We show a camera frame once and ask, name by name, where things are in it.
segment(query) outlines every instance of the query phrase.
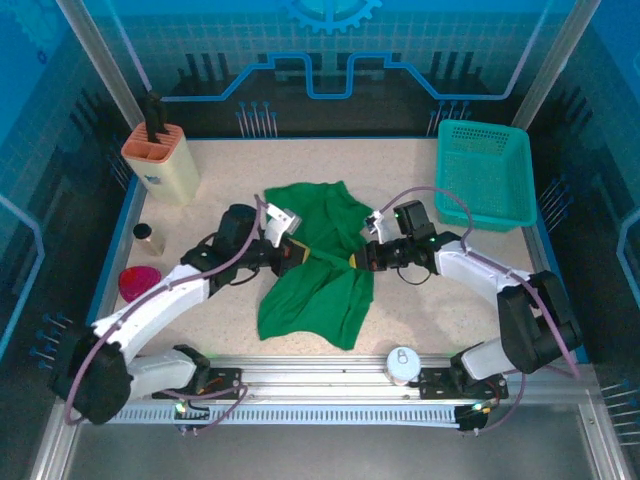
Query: table surface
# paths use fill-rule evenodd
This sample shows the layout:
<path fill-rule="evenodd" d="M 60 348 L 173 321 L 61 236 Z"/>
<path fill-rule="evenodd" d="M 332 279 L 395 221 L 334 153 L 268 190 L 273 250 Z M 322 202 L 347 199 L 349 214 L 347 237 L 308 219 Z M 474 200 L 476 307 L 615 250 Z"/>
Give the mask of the table surface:
<path fill-rule="evenodd" d="M 140 221 L 163 232 L 165 252 L 151 257 L 134 243 L 128 266 L 150 265 L 166 275 L 187 250 L 217 229 L 230 204 L 253 205 L 254 193 L 262 196 L 265 188 L 344 180 L 356 199 L 375 209 L 409 187 L 435 183 L 436 140 L 198 140 L 190 141 L 189 148 L 202 176 L 195 200 L 173 207 L 147 196 Z M 424 203 L 438 231 L 464 231 L 437 222 L 433 194 L 410 194 L 409 199 Z M 397 227 L 390 226 L 399 235 Z M 476 231 L 470 244 L 531 271 L 520 229 L 506 234 Z M 241 271 L 238 279 L 244 275 Z M 411 267 L 405 277 L 418 281 L 424 275 L 424 269 Z M 375 275 L 374 301 L 353 350 L 345 352 L 308 332 L 261 341 L 257 307 L 275 281 L 271 271 L 263 269 L 246 285 L 223 288 L 171 323 L 143 353 L 187 343 L 207 355 L 385 354 L 398 345 L 421 354 L 452 354 L 499 334 L 497 313 L 473 291 L 439 276 L 411 286 L 390 271 Z M 119 298 L 116 308 L 124 304 Z"/>

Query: gear logo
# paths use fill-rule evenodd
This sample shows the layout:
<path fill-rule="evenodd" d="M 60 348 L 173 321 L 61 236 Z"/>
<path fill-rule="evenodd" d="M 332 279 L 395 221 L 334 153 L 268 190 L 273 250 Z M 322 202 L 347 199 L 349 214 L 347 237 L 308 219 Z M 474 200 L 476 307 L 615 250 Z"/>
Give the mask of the gear logo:
<path fill-rule="evenodd" d="M 41 51 L 46 50 L 58 34 L 58 7 L 54 0 L 0 0 L 2 11 L 13 13 L 22 31 Z"/>
<path fill-rule="evenodd" d="M 381 0 L 285 0 L 289 18 L 298 20 L 300 27 L 311 27 L 313 33 L 324 30 L 332 34 L 347 27 L 360 28 L 362 19 L 371 19 L 371 11 L 381 7 Z"/>

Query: plastic basket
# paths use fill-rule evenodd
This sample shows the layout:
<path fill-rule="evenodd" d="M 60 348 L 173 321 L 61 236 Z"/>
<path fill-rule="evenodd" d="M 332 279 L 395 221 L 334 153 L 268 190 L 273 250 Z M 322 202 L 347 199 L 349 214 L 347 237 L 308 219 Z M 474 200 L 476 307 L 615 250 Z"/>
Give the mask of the plastic basket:
<path fill-rule="evenodd" d="M 436 186 L 464 201 L 476 228 L 500 232 L 536 222 L 529 136 L 519 128 L 444 120 L 438 133 Z M 441 223 L 468 225 L 452 199 L 436 194 Z"/>

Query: small cylindrical container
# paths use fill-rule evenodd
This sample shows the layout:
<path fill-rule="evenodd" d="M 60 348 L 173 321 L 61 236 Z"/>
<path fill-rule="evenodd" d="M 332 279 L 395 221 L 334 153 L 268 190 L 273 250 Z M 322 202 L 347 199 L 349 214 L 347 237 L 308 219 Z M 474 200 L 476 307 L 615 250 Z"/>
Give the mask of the small cylindrical container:
<path fill-rule="evenodd" d="M 149 255 L 159 257 L 164 252 L 164 236 L 146 223 L 139 223 L 133 227 L 133 236 L 138 245 Z"/>
<path fill-rule="evenodd" d="M 417 381 L 420 375 L 420 357 L 408 347 L 398 347 L 391 350 L 387 357 L 385 375 L 398 386 Z"/>

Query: green cloth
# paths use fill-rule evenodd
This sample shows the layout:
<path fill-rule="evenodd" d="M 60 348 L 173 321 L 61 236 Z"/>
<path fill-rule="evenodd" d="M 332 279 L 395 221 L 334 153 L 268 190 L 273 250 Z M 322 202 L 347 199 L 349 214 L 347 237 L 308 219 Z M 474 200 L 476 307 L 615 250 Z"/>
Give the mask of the green cloth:
<path fill-rule="evenodd" d="M 360 230 L 371 208 L 354 199 L 343 182 L 297 183 L 266 190 L 265 196 L 302 219 L 292 237 L 311 253 L 260 303 L 260 339 L 305 331 L 352 349 L 373 300 L 373 273 L 351 268 L 349 257 L 366 244 Z"/>

